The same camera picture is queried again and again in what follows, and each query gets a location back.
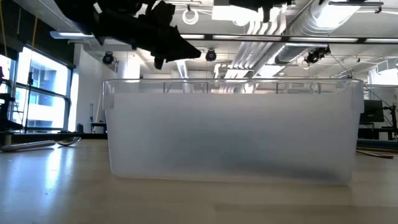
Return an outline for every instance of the translucent storage tub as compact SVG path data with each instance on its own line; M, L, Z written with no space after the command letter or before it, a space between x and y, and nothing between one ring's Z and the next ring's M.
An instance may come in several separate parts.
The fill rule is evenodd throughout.
M114 175L343 184L363 112L359 80L108 80Z

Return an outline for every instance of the light fixture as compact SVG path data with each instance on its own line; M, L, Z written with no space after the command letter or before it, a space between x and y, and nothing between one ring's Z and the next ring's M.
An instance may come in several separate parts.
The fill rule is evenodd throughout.
M170 4L183 4L183 5L196 5L196 6L201 6L202 2L201 1L165 1L166 3L170 3Z
M204 39L204 35L200 34L181 34L181 37L184 39Z
M327 47L328 44L316 44L316 43L286 43L288 47Z
M237 40L237 41L264 41L264 42L278 42L282 37L278 36L263 36L263 35L214 35L216 40Z
M92 39L93 35L85 35L81 32L58 32L50 31L50 35L54 39Z
M188 13L188 12L193 12L193 18L191 18L191 19L188 19L188 18L187 18L187 13ZM186 23L186 24L188 24L188 25L194 25L194 24L196 24L196 23L199 21L199 14L198 14L198 11L197 11L197 10L194 10L194 9L192 9L192 10L186 9L186 10L184 11L184 13L182 14L182 21L184 21L184 23Z
M217 54L214 49L209 49L206 54L206 61L214 62L217 59Z
M365 40L366 43L386 43L386 44L397 44L398 39L388 38L368 38Z
M319 47L312 52L308 53L308 56L304 59L307 64L317 63L319 60L325 58L325 55L330 54L329 47Z
M302 41L302 42L357 42L357 38L344 38L344 37L291 37L291 41Z
M365 11L359 10L356 13L372 13L372 14L374 14L375 12L374 12L374 10L373 11L370 11L370 10L365 10ZM386 11L386 10L381 11L381 13L398 15L398 12Z
M111 65L114 61L113 52L106 52L105 56L102 59L102 62L105 65Z
M329 6L383 6L383 2L330 1Z

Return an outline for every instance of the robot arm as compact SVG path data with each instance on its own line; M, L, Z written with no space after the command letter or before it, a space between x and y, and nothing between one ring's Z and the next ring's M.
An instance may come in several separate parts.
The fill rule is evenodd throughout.
M63 14L84 34L93 34L101 45L105 38L129 44L132 49L148 50L155 57L155 67L171 62L198 58L201 52L184 40L177 27L171 27L175 6L155 0L55 0ZM145 14L136 14L147 4Z

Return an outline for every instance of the table surface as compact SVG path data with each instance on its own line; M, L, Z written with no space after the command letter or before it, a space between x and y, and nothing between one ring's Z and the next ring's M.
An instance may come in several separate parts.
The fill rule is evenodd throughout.
M398 223L398 160L348 186L120 179L106 140L0 153L0 223Z

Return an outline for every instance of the ceiling light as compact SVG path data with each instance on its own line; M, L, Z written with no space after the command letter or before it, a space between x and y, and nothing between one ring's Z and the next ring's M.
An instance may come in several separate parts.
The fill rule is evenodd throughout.
M357 42L357 38L344 38L344 37L291 37L291 41L302 41L302 42Z
M198 35L198 34L181 34L181 37L184 39L204 39L204 35Z
M165 2L170 3L170 4L183 4L183 5L191 5L191 6L193 6L193 5L201 6L202 5L201 1L165 1Z
M383 2L330 1L329 6L383 6Z
M216 40L234 40L237 41L264 41L264 42L277 42L282 37L261 36L261 35L214 35L213 39Z
M85 35L79 32L58 32L50 31L50 35L54 39L91 39L93 35Z
M93 35L86 35L82 33L67 33L67 32L61 32L59 35L64 36L64 37L94 37Z
M188 13L188 12L193 12L193 13L194 13L193 18L191 18L191 19L188 19L188 18L187 18L187 13ZM192 9L192 10L186 9L186 10L184 11L184 13L182 14L182 21L184 21L184 23L186 23L186 24L188 24L188 25L194 25L194 24L196 24L196 23L199 21L199 14L198 14L198 11L196 11L196 10L194 10L194 9Z
M378 38L368 38L365 40L366 43L387 43L387 44L396 44L398 43L398 39L378 39Z
M316 44L316 43L286 43L288 47L327 47L328 44Z

